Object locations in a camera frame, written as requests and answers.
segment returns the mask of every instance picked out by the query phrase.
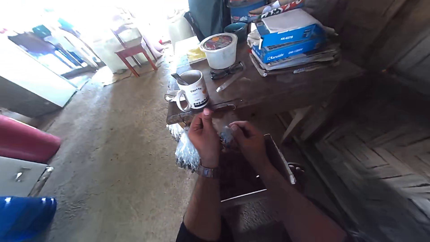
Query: hand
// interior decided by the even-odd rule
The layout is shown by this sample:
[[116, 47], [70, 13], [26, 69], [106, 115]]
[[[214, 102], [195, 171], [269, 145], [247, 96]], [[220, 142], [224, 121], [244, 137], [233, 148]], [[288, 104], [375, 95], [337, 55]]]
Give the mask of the hand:
[[218, 167], [220, 138], [212, 124], [212, 111], [204, 109], [191, 122], [188, 137], [199, 152], [202, 166]]
[[255, 171], [266, 167], [269, 158], [266, 155], [263, 134], [248, 121], [236, 121], [229, 126], [240, 150]]

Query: mug handle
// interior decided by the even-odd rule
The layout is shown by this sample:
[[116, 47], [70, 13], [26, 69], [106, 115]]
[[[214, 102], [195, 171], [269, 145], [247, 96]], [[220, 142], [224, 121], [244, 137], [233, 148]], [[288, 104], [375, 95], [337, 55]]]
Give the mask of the mug handle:
[[[185, 101], [187, 102], [187, 106], [183, 109], [181, 106], [181, 96], [184, 95]], [[184, 90], [180, 90], [178, 92], [178, 94], [176, 94], [177, 98], [176, 98], [176, 105], [178, 105], [178, 108], [184, 112], [188, 112], [191, 110], [191, 103], [188, 101], [187, 95], [185, 95], [185, 91]]]

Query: wooden stool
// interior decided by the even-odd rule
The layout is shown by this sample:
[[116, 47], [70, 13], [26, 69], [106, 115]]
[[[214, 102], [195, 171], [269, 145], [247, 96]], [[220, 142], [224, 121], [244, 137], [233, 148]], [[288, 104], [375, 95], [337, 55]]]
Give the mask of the wooden stool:
[[118, 57], [121, 58], [121, 60], [124, 62], [124, 64], [132, 71], [132, 73], [136, 77], [139, 77], [139, 74], [132, 67], [132, 65], [126, 60], [126, 57], [132, 57], [133, 60], [136, 62], [136, 64], [139, 67], [141, 67], [139, 62], [137, 62], [137, 60], [134, 59], [133, 55], [136, 55], [138, 53], [143, 53], [145, 55], [146, 59], [151, 64], [152, 68], [154, 68], [155, 71], [158, 70], [158, 68], [155, 66], [154, 62], [151, 60], [151, 58], [149, 58], [148, 53], [146, 53], [146, 50], [144, 48], [144, 46], [146, 46], [146, 43], [142, 37], [128, 41], [128, 42], [125, 42], [123, 46], [124, 46], [124, 49], [115, 52], [115, 54], [117, 54]]

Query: metal watch band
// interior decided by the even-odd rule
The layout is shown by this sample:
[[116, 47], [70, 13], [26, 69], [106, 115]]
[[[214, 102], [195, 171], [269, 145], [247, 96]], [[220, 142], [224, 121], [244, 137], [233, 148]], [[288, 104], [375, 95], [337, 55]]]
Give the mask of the metal watch band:
[[208, 177], [208, 178], [218, 178], [218, 168], [206, 168], [199, 164], [199, 169], [197, 170], [197, 174], [199, 174], [202, 177]]

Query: finger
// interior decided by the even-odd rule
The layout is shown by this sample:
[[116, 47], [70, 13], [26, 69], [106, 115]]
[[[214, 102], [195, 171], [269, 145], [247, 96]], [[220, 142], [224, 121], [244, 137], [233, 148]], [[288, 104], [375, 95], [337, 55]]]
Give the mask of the finger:
[[203, 128], [213, 129], [214, 126], [212, 124], [212, 111], [210, 109], [203, 109], [203, 112], [200, 113], [203, 122]]
[[233, 124], [231, 126], [231, 130], [233, 132], [233, 137], [236, 140], [236, 142], [238, 144], [242, 144], [243, 141], [246, 139], [245, 135], [243, 134], [242, 129], [239, 126], [237, 126], [236, 124]]
[[253, 136], [253, 135], [256, 135], [256, 134], [260, 133], [258, 131], [258, 129], [255, 128], [248, 121], [234, 121], [233, 123], [229, 124], [229, 126], [231, 127], [234, 124], [237, 125], [237, 126], [239, 126], [239, 127], [241, 127], [242, 129], [244, 129], [249, 134], [249, 136]]
[[202, 124], [203, 123], [200, 114], [195, 115], [190, 125], [190, 131], [197, 131], [199, 129], [202, 129]]

